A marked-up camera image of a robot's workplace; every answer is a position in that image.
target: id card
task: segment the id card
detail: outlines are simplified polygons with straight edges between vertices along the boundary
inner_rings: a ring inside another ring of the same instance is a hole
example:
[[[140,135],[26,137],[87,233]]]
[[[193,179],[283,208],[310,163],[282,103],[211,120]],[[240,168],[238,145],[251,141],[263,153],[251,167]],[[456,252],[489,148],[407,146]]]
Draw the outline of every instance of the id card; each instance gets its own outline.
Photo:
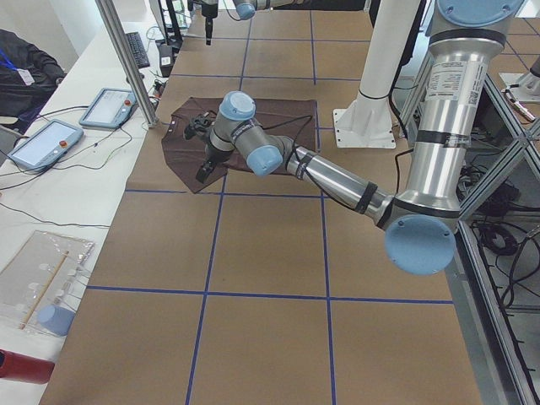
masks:
[[[19,73],[20,78],[23,79],[24,84],[26,84],[27,86],[30,86],[35,82],[34,78],[28,70],[17,69],[17,72]]]

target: person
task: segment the person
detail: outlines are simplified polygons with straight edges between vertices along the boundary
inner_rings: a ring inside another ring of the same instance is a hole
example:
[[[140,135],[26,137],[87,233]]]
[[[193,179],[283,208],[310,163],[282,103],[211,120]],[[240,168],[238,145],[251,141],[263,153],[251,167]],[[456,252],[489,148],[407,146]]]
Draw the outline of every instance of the person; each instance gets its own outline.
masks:
[[[58,62],[16,34],[0,30],[0,116],[24,133],[66,76]]]

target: blue cup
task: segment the blue cup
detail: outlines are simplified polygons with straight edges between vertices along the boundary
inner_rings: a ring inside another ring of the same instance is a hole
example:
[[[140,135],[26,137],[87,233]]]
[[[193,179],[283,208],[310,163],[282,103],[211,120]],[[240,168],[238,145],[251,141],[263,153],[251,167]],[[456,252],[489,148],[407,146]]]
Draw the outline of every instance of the blue cup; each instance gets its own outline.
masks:
[[[69,332],[75,312],[58,305],[47,305],[37,313],[37,321],[58,336],[66,336]]]

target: blue lanyard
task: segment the blue lanyard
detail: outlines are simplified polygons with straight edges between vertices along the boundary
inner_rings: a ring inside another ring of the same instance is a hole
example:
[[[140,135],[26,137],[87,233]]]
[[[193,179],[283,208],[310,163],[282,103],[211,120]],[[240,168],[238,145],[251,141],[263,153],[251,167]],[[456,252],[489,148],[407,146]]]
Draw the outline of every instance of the blue lanyard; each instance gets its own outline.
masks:
[[[17,67],[9,60],[8,56],[2,51],[2,49],[0,49],[0,57],[3,58],[3,61],[0,61],[0,65],[10,70],[17,70]]]

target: wooden stick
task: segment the wooden stick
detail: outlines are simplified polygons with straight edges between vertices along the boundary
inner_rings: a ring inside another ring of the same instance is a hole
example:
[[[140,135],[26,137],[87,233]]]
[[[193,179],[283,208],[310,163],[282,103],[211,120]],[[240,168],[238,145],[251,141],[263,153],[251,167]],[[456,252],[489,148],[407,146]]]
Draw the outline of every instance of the wooden stick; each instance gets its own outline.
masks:
[[[28,321],[32,317],[32,314],[34,314],[35,308],[37,308],[37,306],[41,302],[41,299],[43,298],[43,296],[45,295],[45,293],[47,292],[49,287],[51,287],[52,280],[54,280],[54,278],[57,276],[58,272],[60,271],[60,268],[62,267],[62,265],[64,264],[64,262],[68,258],[68,255],[69,255],[69,251],[65,251],[63,253],[62,259],[60,259],[60,262],[57,264],[56,267],[54,267],[54,270],[52,271],[51,276],[47,280],[46,284],[43,286],[43,289],[41,289],[41,292],[37,296],[37,298],[35,299],[34,304],[30,307],[30,310],[28,311],[28,314],[26,314],[26,317],[22,320],[21,324],[19,325],[19,329],[24,329],[26,327],[26,324],[28,323]]]

